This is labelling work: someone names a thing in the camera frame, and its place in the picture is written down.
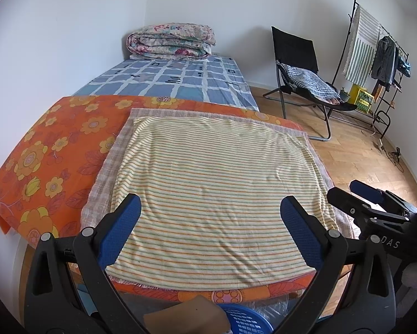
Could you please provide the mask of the beige checked cloth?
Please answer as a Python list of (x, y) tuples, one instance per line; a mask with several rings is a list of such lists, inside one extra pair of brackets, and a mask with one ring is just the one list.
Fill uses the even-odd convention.
[(100, 169), (91, 192), (88, 196), (87, 203), (81, 210), (81, 227), (87, 226), (95, 227), (97, 223), (109, 212), (111, 208), (111, 199), (113, 195), (113, 188), (118, 169), (121, 161), (125, 155), (125, 149), (131, 139), (131, 130), (134, 126), (134, 120), (145, 117), (156, 118), (220, 118), (223, 120), (231, 120), (245, 123), (252, 123), (255, 125), (266, 126), (274, 131), (288, 134), (293, 137), (300, 137), (307, 145), (310, 154), (312, 154), (320, 173), (323, 177), (327, 188), (335, 186), (330, 175), (328, 174), (325, 165), (316, 153), (314, 147), (307, 138), (307, 133), (300, 127), (294, 127), (292, 121), (285, 121), (282, 118), (277, 118), (276, 123), (269, 121), (257, 121), (251, 118), (240, 118), (232, 114), (222, 115), (220, 113), (209, 112), (194, 112), (189, 110), (174, 110), (174, 109), (146, 109), (146, 108), (132, 108), (127, 121), (115, 139), (113, 147), (109, 150), (102, 168)]

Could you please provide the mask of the orange floral blanket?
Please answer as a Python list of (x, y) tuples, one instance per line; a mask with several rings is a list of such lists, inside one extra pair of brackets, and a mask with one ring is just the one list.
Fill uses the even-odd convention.
[[(81, 210), (109, 150), (132, 108), (232, 114), (276, 123), (278, 117), (228, 105), (159, 97), (64, 97), (47, 110), (10, 153), (0, 169), (0, 225), (35, 246), (42, 234), (77, 234)], [(184, 302), (197, 295), (217, 303), (238, 303), (284, 295), (309, 284), (313, 272), (274, 284), (241, 289), (188, 291), (121, 280), (121, 291)]]

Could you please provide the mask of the black clothes rack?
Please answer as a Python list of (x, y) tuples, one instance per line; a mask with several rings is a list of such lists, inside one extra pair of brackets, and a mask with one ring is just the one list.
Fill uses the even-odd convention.
[(411, 76), (409, 54), (375, 17), (353, 0), (341, 56), (333, 75), (350, 82), (357, 112), (371, 118), (355, 125), (384, 138), (391, 127), (391, 111), (402, 92), (400, 83)]

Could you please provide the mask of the yellow crate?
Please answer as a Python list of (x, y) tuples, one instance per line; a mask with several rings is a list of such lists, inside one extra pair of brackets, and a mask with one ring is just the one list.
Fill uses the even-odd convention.
[(364, 87), (353, 84), (350, 92), (349, 103), (357, 106), (357, 111), (362, 113), (369, 113), (370, 108), (374, 102), (373, 95)]

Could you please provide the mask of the striped yellow towel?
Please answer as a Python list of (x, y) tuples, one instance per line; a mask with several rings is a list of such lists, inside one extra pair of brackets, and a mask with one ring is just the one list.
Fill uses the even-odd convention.
[(206, 291), (274, 284), (309, 272), (280, 216), (295, 197), (338, 227), (328, 184), (302, 136), (257, 122), (135, 118), (113, 188), (141, 215), (108, 272), (162, 289)]

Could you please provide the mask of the blue plastic basket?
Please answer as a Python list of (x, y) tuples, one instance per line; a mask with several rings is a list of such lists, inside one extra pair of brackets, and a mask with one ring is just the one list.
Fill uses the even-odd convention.
[(233, 334), (271, 334), (273, 326), (261, 314), (239, 304), (218, 304), (230, 322)]

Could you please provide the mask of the dark hanging jacket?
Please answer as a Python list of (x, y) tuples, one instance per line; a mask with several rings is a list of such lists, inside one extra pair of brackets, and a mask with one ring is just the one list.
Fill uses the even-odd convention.
[(398, 48), (395, 41), (389, 36), (383, 37), (377, 43), (371, 77), (377, 80), (377, 83), (385, 87), (386, 90), (389, 90), (393, 84), (397, 58)]

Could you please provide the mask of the checked cloth on chair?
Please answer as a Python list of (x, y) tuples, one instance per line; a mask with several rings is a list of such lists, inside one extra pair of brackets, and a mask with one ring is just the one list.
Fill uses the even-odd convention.
[(331, 104), (339, 104), (341, 102), (340, 94), (314, 72), (308, 69), (292, 67), (287, 64), (283, 64), (282, 66), (284, 67), (291, 83), (296, 87), (308, 90), (319, 100), (329, 102)]

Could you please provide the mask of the blue hanging garment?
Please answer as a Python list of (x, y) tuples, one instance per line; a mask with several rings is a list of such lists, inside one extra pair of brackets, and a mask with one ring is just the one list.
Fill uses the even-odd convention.
[(397, 70), (407, 78), (411, 77), (411, 65), (403, 58), (402, 55), (398, 56)]

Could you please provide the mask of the striped hanging towel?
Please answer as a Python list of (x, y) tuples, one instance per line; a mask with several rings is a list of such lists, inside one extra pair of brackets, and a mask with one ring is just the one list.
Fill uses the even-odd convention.
[(350, 31), (350, 46), (343, 68), (346, 80), (363, 87), (372, 69), (381, 25), (359, 4), (355, 10)]

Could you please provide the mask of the black folding chair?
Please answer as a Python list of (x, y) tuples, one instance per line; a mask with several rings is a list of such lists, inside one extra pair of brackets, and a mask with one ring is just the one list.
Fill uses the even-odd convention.
[(331, 114), (334, 111), (352, 112), (357, 106), (345, 101), (339, 90), (318, 75), (316, 52), (311, 40), (283, 32), (275, 26), (271, 31), (277, 88), (266, 92), (263, 98), (280, 102), (283, 118), (287, 118), (288, 104), (317, 107), (323, 113), (327, 136), (311, 136), (310, 139), (329, 141)]

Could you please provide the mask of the blue checked mattress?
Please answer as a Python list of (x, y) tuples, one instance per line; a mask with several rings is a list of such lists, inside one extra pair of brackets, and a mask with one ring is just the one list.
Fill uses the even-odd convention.
[(75, 95), (176, 98), (259, 110), (236, 61), (217, 55), (204, 60), (128, 59)]

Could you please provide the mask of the folded floral quilt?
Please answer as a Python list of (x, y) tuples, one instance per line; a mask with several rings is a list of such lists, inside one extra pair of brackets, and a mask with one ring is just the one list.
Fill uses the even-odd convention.
[(126, 38), (134, 56), (165, 60), (204, 60), (216, 45), (212, 28), (196, 23), (164, 23), (134, 30)]

